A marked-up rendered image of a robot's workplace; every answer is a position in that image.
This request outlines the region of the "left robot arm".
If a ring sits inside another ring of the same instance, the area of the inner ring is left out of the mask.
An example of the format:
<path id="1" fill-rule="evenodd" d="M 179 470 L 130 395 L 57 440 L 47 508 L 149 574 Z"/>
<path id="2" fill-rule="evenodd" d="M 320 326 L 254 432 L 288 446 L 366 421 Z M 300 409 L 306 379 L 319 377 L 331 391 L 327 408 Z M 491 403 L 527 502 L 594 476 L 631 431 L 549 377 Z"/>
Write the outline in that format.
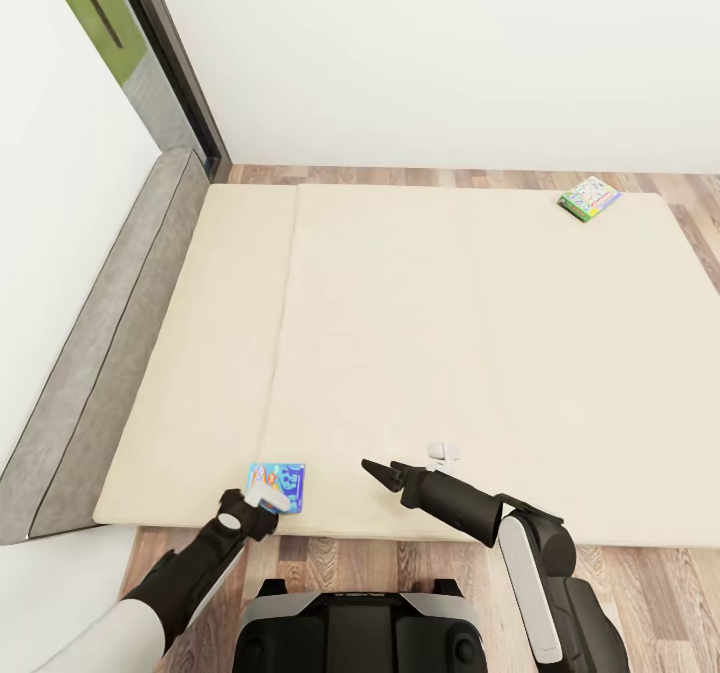
<path id="1" fill-rule="evenodd" d="M 246 537 L 272 536 L 291 499 L 257 480 L 247 496 L 226 491 L 216 518 L 179 554 L 166 552 L 127 593 L 63 650 L 33 673 L 153 673 L 176 637 L 194 620 L 244 553 Z"/>

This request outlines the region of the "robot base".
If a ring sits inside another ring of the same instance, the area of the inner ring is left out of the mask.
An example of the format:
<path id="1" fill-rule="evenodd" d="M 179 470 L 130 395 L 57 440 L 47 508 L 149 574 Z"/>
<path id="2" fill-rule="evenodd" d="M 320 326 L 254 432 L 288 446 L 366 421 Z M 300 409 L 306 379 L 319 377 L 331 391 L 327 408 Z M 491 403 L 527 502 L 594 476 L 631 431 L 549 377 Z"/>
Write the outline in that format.
<path id="1" fill-rule="evenodd" d="M 232 673 L 488 673 L 455 579 L 433 594 L 285 590 L 266 579 L 246 608 Z"/>

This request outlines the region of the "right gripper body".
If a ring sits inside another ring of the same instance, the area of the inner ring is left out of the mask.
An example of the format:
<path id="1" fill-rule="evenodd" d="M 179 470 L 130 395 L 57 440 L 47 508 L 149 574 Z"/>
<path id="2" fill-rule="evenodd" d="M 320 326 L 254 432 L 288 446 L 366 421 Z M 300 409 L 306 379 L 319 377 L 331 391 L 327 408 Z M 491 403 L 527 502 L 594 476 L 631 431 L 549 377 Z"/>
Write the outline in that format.
<path id="1" fill-rule="evenodd" d="M 473 485 L 441 471 L 411 466 L 400 504 L 410 510 L 420 508 L 462 532 L 460 519 L 472 489 Z"/>

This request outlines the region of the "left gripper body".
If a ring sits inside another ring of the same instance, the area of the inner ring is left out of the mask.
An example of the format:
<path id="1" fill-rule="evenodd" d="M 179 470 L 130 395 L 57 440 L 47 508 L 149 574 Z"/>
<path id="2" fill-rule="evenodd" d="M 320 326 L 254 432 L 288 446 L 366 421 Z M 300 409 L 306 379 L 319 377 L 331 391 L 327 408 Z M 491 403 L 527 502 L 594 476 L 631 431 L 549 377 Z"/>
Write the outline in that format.
<path id="1" fill-rule="evenodd" d="M 242 510 L 247 515 L 249 529 L 246 537 L 254 538 L 258 542 L 261 542 L 265 537 L 271 522 L 275 519 L 275 514 L 270 510 L 268 511 L 262 506 L 255 508 L 249 503 L 246 503 L 245 495 L 241 494 L 239 490 L 235 488 L 226 491 L 217 514 L 225 513 L 230 509 Z"/>

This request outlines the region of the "board game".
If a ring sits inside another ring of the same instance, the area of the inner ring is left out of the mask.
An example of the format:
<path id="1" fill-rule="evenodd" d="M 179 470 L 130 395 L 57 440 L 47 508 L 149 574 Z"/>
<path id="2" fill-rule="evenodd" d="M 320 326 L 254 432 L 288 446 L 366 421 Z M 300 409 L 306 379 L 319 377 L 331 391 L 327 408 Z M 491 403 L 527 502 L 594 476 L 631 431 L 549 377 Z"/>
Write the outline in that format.
<path id="1" fill-rule="evenodd" d="M 257 480 L 262 480 L 291 499 L 291 509 L 286 513 L 301 512 L 305 469 L 306 463 L 250 463 L 245 496 L 248 495 Z M 268 511 L 270 510 L 274 514 L 283 512 L 264 500 L 260 501 L 259 506 L 266 508 Z"/>
<path id="2" fill-rule="evenodd" d="M 588 222 L 620 197 L 621 192 L 591 176 L 570 191 L 564 191 L 559 202 Z"/>

